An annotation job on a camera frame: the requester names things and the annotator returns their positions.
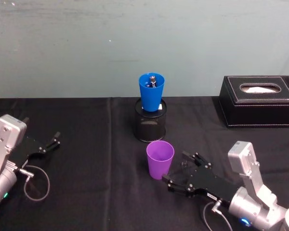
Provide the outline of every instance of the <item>blue plastic cup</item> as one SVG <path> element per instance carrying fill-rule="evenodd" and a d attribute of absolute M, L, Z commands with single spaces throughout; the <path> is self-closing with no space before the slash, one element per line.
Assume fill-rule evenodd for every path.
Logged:
<path fill-rule="evenodd" d="M 155 76 L 156 88 L 147 87 L 150 84 L 150 77 Z M 148 112 L 154 112 L 158 110 L 160 101 L 162 99 L 163 88 L 165 79 L 163 76 L 157 73 L 147 73 L 139 78 L 139 88 L 141 95 L 142 107 Z"/>

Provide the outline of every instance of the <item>wall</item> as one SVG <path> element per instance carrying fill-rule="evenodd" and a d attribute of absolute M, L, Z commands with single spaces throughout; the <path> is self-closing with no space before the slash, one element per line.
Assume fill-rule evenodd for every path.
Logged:
<path fill-rule="evenodd" d="M 289 75 L 289 0 L 0 0 L 0 98 L 218 95 Z"/>

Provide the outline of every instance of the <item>purple plastic cup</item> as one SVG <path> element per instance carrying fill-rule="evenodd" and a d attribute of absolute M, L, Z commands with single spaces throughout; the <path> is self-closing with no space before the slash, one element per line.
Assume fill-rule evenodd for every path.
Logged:
<path fill-rule="evenodd" d="M 164 174 L 168 174 L 174 148 L 166 141 L 153 141 L 146 148 L 150 176 L 161 180 Z"/>

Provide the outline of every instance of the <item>mesh cylinder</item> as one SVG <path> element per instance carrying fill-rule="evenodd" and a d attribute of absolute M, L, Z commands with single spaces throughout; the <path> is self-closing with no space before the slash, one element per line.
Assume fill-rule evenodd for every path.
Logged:
<path fill-rule="evenodd" d="M 162 110 L 147 112 L 142 109 L 141 99 L 135 104 L 135 137 L 143 142 L 152 142 L 161 140 L 165 134 L 166 124 L 166 103 L 161 100 Z"/>

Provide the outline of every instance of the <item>black tablecloth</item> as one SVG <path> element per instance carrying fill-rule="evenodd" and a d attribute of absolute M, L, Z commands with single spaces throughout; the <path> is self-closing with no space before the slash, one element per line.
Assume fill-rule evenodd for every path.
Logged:
<path fill-rule="evenodd" d="M 30 118 L 26 135 L 48 141 L 60 131 L 61 147 L 42 164 L 51 191 L 42 202 L 23 193 L 19 178 L 0 204 L 0 231 L 206 231 L 201 215 L 209 201 L 167 191 L 148 174 L 146 143 L 132 132 L 136 98 L 0 99 L 0 116 Z M 289 128 L 227 129 L 216 97 L 165 98 L 166 136 L 181 151 L 199 152 L 214 173 L 242 185 L 227 153 L 237 140 L 253 143 L 264 183 L 289 207 Z M 234 230 L 250 230 L 224 211 Z M 214 231 L 228 230 L 208 212 Z"/>

